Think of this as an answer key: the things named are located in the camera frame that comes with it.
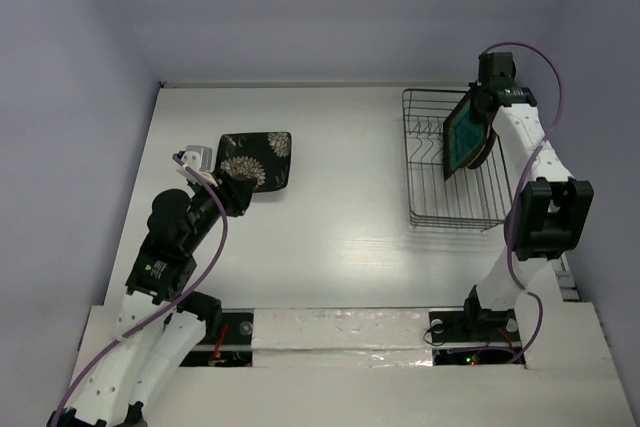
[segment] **black floral plate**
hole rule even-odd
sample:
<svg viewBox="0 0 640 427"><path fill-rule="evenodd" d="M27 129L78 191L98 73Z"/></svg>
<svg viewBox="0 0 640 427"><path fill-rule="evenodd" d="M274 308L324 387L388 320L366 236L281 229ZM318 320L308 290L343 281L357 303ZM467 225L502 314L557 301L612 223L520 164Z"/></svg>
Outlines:
<svg viewBox="0 0 640 427"><path fill-rule="evenodd" d="M289 132L252 132L224 134L220 137L216 169L234 178L253 177L255 192L274 192L289 183L291 134Z"/></svg>

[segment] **white robotic arm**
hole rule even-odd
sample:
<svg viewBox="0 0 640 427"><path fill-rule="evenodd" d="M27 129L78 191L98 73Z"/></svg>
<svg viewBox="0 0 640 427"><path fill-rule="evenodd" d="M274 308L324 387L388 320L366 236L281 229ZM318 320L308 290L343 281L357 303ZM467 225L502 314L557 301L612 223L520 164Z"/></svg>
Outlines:
<svg viewBox="0 0 640 427"><path fill-rule="evenodd" d="M468 109L456 108L451 114L455 122L449 125L464 128L447 131L450 137L445 148L467 145L468 139L459 141L456 135L490 129L487 138L499 136L520 182L505 221L502 254L487 277L472 288L463 312L430 314L432 327L428 332L434 342L486 342L498 329L505 328L514 318L517 297L533 277L551 260L576 247L593 199L591 184L575 180L553 147L548 142L541 145L546 136L536 100L529 89L516 85L511 53L480 56L478 82L470 85L459 106L466 107L466 103ZM485 144L479 157L490 148L491 143ZM455 151L455 158L472 157L473 152ZM472 158L468 165L473 168L476 164Z"/></svg>
<svg viewBox="0 0 640 427"><path fill-rule="evenodd" d="M221 335L220 301L199 292L187 295L190 290L182 295L196 267L192 254L221 216L218 204L196 181L210 184L230 217L244 214L255 181L212 174L207 159L211 155L199 146L181 153L179 171L195 193L189 197L174 189L154 199L149 234L127 279L112 344L94 359L67 409L54 412L49 426L146 426L144 412L184 357L205 337Z"/></svg>
<svg viewBox="0 0 640 427"><path fill-rule="evenodd" d="M538 109L529 104L500 107L492 127L508 153L514 172L518 174L523 172L529 157L544 138ZM571 173L558 159L551 144L546 143L534 161L526 180L546 179L547 182L566 183L571 178ZM509 274L507 255L508 250L505 245L491 272L476 287L478 300L483 309L493 311L513 309L516 299L522 293ZM525 262L516 258L513 259L514 272L526 287L550 262L546 257L531 258Z"/></svg>

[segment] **wire dish rack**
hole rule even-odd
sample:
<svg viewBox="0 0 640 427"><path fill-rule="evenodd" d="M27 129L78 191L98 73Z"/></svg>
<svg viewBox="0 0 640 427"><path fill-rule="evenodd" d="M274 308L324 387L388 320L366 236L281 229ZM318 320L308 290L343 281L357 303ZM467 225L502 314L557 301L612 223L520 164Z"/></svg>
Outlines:
<svg viewBox="0 0 640 427"><path fill-rule="evenodd" d="M466 91L407 89L402 117L414 227L484 231L500 225L511 208L511 187L500 139L477 169L460 169L444 180L442 128Z"/></svg>

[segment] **white table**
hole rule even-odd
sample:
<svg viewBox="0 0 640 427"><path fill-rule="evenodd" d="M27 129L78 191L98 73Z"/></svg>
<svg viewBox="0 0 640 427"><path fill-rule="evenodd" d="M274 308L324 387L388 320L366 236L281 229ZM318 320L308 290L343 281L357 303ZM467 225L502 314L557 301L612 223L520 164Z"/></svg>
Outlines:
<svg viewBox="0 0 640 427"><path fill-rule="evenodd" d="M149 130L106 303L119 304L153 198L186 189L173 153L225 133L286 130L288 187L232 219L201 290L227 308L460 305L493 266L494 236L423 234L408 223L400 88L163 89ZM218 246L220 226L196 252Z"/></svg>
<svg viewBox="0 0 640 427"><path fill-rule="evenodd" d="M286 190L255 196L246 216L231 220L203 292L226 308L460 305L493 265L502 236L409 228L400 96L399 88L161 90L105 306L92 309L76 372L109 340L153 198L184 185L171 155L188 144L216 147L224 133L290 131L291 177ZM218 226L198 249L201 267L219 233ZM592 306L563 303L550 269L531 288L546 314L527 370L322 368L317 358L183 368L148 420L152 427L632 426ZM535 307L521 298L516 311L526 340Z"/></svg>

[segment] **white wall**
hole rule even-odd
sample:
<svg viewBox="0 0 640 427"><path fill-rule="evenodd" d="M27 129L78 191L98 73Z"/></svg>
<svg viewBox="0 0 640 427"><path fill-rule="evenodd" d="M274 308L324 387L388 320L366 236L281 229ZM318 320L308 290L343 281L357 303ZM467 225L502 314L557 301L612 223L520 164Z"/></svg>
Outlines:
<svg viewBox="0 0 640 427"><path fill-rule="evenodd" d="M640 0L569 0L539 46L564 74L567 112L553 143L573 174L595 189L571 267L598 309L638 421ZM550 119L557 88L547 68L532 62L523 79Z"/></svg>
<svg viewBox="0 0 640 427"><path fill-rule="evenodd" d="M163 80L474 78L562 0L121 0Z"/></svg>
<svg viewBox="0 0 640 427"><path fill-rule="evenodd" d="M44 426L102 301L157 82L112 0L0 11L0 423Z"/></svg>

